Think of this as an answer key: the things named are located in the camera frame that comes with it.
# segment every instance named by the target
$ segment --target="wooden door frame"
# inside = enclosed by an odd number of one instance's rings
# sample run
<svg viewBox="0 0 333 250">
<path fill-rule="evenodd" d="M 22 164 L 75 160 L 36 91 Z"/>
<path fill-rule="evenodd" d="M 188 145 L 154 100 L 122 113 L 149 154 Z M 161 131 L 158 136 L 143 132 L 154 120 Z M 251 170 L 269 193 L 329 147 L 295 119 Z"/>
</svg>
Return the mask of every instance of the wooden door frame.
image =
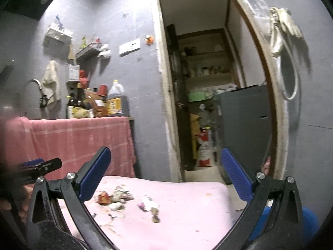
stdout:
<svg viewBox="0 0 333 250">
<path fill-rule="evenodd" d="M 270 174 L 276 179 L 284 179 L 287 161 L 289 119 L 287 104 L 278 87 L 278 76 L 270 46 L 260 34 L 253 9 L 247 0 L 232 0 L 244 19 L 257 48 L 259 58 L 266 76 L 270 109 L 272 116 L 272 151 Z M 177 118 L 174 105 L 174 93 L 171 79 L 168 49 L 166 45 L 164 23 L 159 0 L 151 0 L 155 41 L 157 44 L 159 71 L 162 75 L 163 110 L 165 113 L 165 128 L 168 141 L 171 181 L 181 182 L 181 160 L 179 152 L 179 137 Z"/>
</svg>

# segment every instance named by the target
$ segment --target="metal screw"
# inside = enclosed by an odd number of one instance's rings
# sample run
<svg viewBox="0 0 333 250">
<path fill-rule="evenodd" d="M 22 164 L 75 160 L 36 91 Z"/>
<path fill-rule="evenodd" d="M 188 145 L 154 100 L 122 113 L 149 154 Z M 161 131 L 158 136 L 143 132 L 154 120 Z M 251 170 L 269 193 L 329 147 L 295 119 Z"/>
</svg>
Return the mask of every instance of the metal screw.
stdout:
<svg viewBox="0 0 333 250">
<path fill-rule="evenodd" d="M 287 180 L 288 180 L 289 183 L 294 183 L 295 182 L 295 179 L 293 177 L 288 177 Z"/>
<path fill-rule="evenodd" d="M 38 183 L 41 183 L 41 182 L 43 182 L 44 181 L 44 177 L 39 177 L 39 178 L 37 178 L 37 180 L 36 180 Z"/>
<path fill-rule="evenodd" d="M 262 173 L 262 172 L 258 172 L 258 173 L 257 173 L 257 178 L 263 180 L 265 177 L 266 177 L 266 176 L 265 176 L 264 173 Z"/>
<path fill-rule="evenodd" d="M 75 173 L 73 173 L 73 172 L 68 173 L 68 174 L 66 175 L 66 178 L 68 178 L 69 180 L 75 178 Z"/>
</svg>

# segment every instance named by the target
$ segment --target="red container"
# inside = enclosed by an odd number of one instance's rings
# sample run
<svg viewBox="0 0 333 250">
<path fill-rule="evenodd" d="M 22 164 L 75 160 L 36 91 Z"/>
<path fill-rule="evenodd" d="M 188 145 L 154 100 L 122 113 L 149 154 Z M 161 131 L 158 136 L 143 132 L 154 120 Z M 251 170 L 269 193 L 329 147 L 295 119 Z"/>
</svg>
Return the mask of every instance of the red container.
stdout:
<svg viewBox="0 0 333 250">
<path fill-rule="evenodd" d="M 101 97 L 106 97 L 108 95 L 108 87 L 106 85 L 100 85 L 97 95 Z"/>
</svg>

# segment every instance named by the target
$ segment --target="pink table surface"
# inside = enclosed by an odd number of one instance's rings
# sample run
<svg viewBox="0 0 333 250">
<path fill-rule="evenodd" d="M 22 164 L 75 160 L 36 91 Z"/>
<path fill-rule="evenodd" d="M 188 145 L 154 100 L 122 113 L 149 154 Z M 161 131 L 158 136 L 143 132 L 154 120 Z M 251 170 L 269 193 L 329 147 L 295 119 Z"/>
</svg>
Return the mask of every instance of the pink table surface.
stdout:
<svg viewBox="0 0 333 250">
<path fill-rule="evenodd" d="M 43 158 L 60 158 L 62 168 L 46 175 L 61 179 L 77 172 L 101 146 L 110 148 L 111 164 L 105 175 L 135 177 L 134 146 L 126 117 L 29 120 L 17 117 L 6 123 L 6 160 L 9 165 Z"/>
<path fill-rule="evenodd" d="M 100 191 L 111 194 L 125 185 L 134 195 L 123 212 L 110 225 L 101 226 L 120 250 L 212 250 L 232 227 L 234 210 L 227 187 L 218 182 L 170 183 L 118 176 L 104 177 L 94 197 L 85 202 L 92 213 L 109 217 L 108 206 L 95 203 Z M 144 195 L 159 204 L 160 223 L 153 223 L 150 212 L 137 206 Z M 82 240 L 63 200 L 59 200 L 73 236 Z"/>
</svg>

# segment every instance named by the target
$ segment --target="white hose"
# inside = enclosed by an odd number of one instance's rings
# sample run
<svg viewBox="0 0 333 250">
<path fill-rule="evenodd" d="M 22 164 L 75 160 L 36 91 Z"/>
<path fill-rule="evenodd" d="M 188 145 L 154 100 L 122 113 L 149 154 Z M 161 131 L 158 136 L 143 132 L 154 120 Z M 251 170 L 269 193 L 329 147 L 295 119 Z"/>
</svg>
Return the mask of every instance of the white hose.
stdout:
<svg viewBox="0 0 333 250">
<path fill-rule="evenodd" d="M 291 60 L 291 64 L 292 64 L 292 67 L 293 67 L 293 70 L 294 70 L 294 76 L 295 76 L 295 86 L 294 86 L 294 91 L 293 93 L 291 94 L 291 96 L 289 97 L 287 95 L 287 92 L 286 92 L 286 87 L 285 87 L 285 84 L 284 84 L 284 80 L 283 80 L 283 77 L 282 77 L 282 72 L 281 72 L 281 57 L 280 60 L 278 61 L 278 66 L 277 66 L 277 69 L 278 69 L 278 85 L 279 85 L 279 88 L 280 88 L 280 91 L 282 93 L 282 96 L 283 98 L 286 100 L 286 101 L 291 101 L 293 100 L 296 95 L 297 95 L 297 92 L 298 92 L 298 89 L 299 89 L 299 77 L 298 77 L 298 71 L 297 71 L 297 67 L 296 67 L 296 64 L 295 64 L 295 61 L 294 61 L 294 58 L 293 58 L 293 55 L 292 55 L 292 52 L 291 52 L 291 49 L 289 48 L 286 40 L 284 39 L 283 37 L 283 34 L 281 33 L 281 30 L 280 30 L 280 26 L 277 22 L 275 22 L 275 28 L 276 28 L 276 31 L 278 33 L 278 35 L 280 36 L 281 40 L 282 40 L 282 43 L 284 44 L 286 50 L 287 50 L 287 53 L 290 57 L 290 60 Z"/>
</svg>

